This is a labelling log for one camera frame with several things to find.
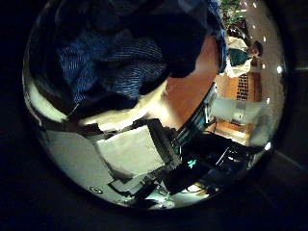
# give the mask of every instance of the ceiling light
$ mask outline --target ceiling light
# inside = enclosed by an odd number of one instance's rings
[[[278,74],[282,73],[282,67],[280,65],[277,67],[277,72],[278,72]]]

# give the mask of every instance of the white shirt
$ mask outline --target white shirt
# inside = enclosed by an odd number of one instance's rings
[[[244,43],[244,41],[240,38],[228,37],[226,43],[229,48],[240,49],[242,51],[246,51],[248,48],[247,45]],[[226,75],[229,76],[230,78],[240,77],[241,75],[249,72],[250,63],[251,59],[247,60],[242,65],[232,66],[230,58],[228,57],[224,73],[226,73]]]

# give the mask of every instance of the green light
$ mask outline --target green light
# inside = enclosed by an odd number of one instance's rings
[[[187,162],[190,168],[193,168],[193,166],[196,164],[196,160],[190,160]]]

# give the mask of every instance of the wooden table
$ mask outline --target wooden table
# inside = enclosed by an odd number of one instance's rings
[[[185,78],[167,79],[167,93],[148,114],[164,126],[179,130],[193,115],[218,73],[218,47],[214,37],[204,40],[195,70]]]

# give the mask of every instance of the dark background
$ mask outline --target dark background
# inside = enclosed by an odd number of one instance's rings
[[[43,1],[0,7],[0,230],[307,230],[308,2],[267,1],[285,46],[288,98],[275,148],[243,181],[191,208],[148,213],[107,204],[66,179],[25,121],[27,37]]]

